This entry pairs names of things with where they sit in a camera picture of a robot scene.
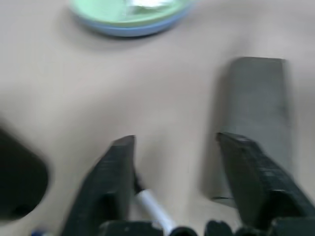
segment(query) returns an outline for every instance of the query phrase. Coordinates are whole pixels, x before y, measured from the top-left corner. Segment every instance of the gray rectangular object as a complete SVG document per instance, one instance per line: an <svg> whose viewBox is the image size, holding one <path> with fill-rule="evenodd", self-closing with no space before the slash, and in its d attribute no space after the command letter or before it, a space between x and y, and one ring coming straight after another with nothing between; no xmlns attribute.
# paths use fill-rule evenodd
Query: gray rectangular object
<svg viewBox="0 0 315 236"><path fill-rule="evenodd" d="M283 59L239 58L226 77L226 107L221 131L253 139L292 173L289 102ZM223 186L218 198L230 198Z"/></svg>

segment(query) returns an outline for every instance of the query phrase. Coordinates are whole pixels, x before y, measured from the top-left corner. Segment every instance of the table surface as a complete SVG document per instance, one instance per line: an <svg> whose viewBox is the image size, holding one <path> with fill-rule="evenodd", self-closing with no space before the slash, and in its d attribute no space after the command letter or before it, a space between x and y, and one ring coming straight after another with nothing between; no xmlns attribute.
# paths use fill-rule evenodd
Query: table surface
<svg viewBox="0 0 315 236"><path fill-rule="evenodd" d="M42 153L51 175L38 207L0 226L0 235L27 236L38 226L57 234L87 171L129 134L137 136L139 172L179 224L199 235L212 218L236 228L235 209L209 194L220 73L239 56L289 61L294 174L315 199L311 0L200 0L175 28L139 39L83 29L63 0L0 4L0 115Z"/></svg>

